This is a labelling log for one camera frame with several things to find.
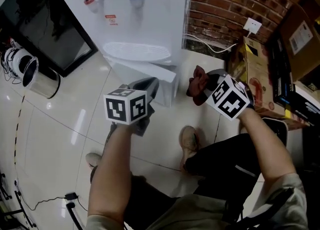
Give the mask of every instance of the metal bucket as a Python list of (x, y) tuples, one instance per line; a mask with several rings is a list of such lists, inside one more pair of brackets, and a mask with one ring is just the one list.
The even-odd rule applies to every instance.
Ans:
[(33, 57), (25, 67), (22, 84), (35, 93), (50, 99), (57, 93), (60, 81), (60, 75), (54, 71), (50, 77), (39, 72), (38, 59)]

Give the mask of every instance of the wall outlet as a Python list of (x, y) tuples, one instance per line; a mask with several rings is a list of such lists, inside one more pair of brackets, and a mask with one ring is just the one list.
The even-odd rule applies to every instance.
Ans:
[(244, 29), (251, 32), (252, 34), (257, 34), (260, 29), (262, 23), (257, 22), (254, 19), (248, 18), (247, 22), (244, 25)]

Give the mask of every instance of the gray shirt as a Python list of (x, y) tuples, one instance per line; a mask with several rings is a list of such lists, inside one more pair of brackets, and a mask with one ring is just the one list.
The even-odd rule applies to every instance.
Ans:
[[(281, 191), (294, 188), (293, 195), (281, 209), (268, 221), (268, 228), (307, 229), (307, 201), (302, 182), (297, 174), (288, 174), (279, 178), (271, 188), (262, 188), (252, 215), (263, 209), (266, 203)], [(222, 230), (228, 223), (222, 221), (225, 210), (224, 200), (189, 194), (178, 199), (174, 205), (158, 218), (147, 230), (216, 229)], [(87, 219), (86, 230), (123, 230), (118, 222), (100, 215), (91, 215)]]

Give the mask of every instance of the power adapter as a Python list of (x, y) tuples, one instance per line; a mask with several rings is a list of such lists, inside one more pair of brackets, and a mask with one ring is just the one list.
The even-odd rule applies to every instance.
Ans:
[(66, 200), (76, 200), (78, 196), (75, 192), (67, 193), (64, 197)]

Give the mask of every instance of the sleeve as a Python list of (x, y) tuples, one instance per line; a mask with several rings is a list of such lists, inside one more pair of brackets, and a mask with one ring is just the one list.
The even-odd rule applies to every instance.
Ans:
[(254, 209), (269, 203), (283, 190), (293, 188), (293, 194), (278, 212), (268, 221), (271, 229), (307, 229), (307, 200), (303, 184), (296, 173), (279, 178), (271, 188), (264, 184)]
[(86, 222), (86, 230), (124, 230), (118, 222), (101, 215), (90, 215)]

